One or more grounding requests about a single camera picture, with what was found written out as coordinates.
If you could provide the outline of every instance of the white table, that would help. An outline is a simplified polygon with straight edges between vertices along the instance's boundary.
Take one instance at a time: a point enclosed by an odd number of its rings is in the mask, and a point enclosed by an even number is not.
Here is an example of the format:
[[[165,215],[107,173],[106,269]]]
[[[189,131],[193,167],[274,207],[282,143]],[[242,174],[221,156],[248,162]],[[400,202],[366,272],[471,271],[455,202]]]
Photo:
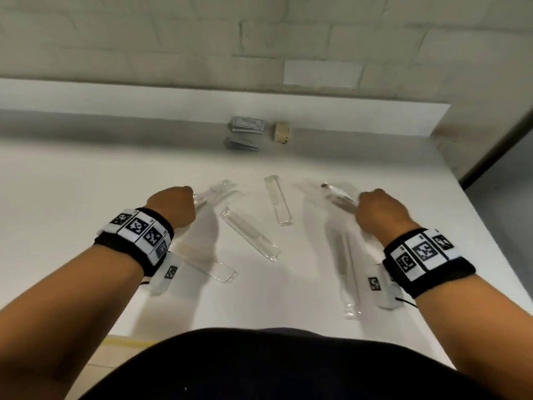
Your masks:
[[[237,271],[227,284],[182,267],[162,296],[139,289],[112,334],[157,341],[191,329],[291,327],[326,336],[398,343],[444,363],[442,348],[415,308],[393,312],[364,299],[363,320],[343,318],[340,280],[325,238],[326,214],[294,184],[351,182],[383,188],[413,218],[442,230],[479,275],[533,313],[533,302],[428,139],[300,131],[287,146],[264,141],[259,153],[225,150],[220,127],[202,127],[178,149],[0,143],[0,306],[88,247],[98,228],[125,207],[141,206],[172,185],[200,191],[228,178],[248,212],[283,250],[270,262],[206,208],[184,236],[213,249]],[[279,227],[263,177],[278,174],[294,218]]]

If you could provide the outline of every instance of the wristband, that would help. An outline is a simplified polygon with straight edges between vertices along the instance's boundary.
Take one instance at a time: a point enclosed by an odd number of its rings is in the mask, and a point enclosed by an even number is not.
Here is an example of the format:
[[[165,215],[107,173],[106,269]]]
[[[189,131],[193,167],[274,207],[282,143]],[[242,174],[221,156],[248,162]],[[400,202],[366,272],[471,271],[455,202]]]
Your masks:
[[[165,259],[174,230],[159,213],[148,208],[124,209],[98,232],[94,244],[128,254],[153,276]]]
[[[409,231],[391,242],[384,252],[383,265],[413,298],[476,273],[474,266],[438,230]]]

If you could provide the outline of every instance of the black cable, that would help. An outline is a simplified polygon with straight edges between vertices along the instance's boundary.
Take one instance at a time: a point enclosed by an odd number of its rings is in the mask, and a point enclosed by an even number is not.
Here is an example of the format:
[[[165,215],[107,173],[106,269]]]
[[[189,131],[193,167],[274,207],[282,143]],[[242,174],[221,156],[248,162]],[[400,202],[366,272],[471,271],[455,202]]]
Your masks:
[[[416,307],[416,308],[418,309],[418,306],[417,306],[417,305],[415,305],[414,303],[411,303],[411,302],[409,302],[409,301],[407,301],[407,300],[405,300],[405,299],[402,299],[401,297],[395,297],[395,299],[396,299],[398,302],[409,303],[411,306],[414,306],[414,307]]]

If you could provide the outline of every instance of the forearm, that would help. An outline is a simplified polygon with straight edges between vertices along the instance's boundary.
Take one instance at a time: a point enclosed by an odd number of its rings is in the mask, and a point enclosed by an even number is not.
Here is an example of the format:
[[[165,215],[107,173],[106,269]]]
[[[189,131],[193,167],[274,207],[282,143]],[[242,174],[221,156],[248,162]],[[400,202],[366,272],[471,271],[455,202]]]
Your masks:
[[[416,303],[457,370],[504,398],[533,398],[533,317],[477,275]]]
[[[137,290],[142,268],[93,246],[0,311],[0,372],[70,385]]]

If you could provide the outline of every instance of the brick wall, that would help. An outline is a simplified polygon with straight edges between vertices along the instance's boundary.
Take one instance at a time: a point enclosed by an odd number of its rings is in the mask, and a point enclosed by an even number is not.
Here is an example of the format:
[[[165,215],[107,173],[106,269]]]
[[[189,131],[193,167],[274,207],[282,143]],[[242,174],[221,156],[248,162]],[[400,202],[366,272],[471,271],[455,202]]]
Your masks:
[[[0,0],[0,76],[446,101],[467,172],[533,102],[533,0]],[[284,59],[363,65],[283,85]]]

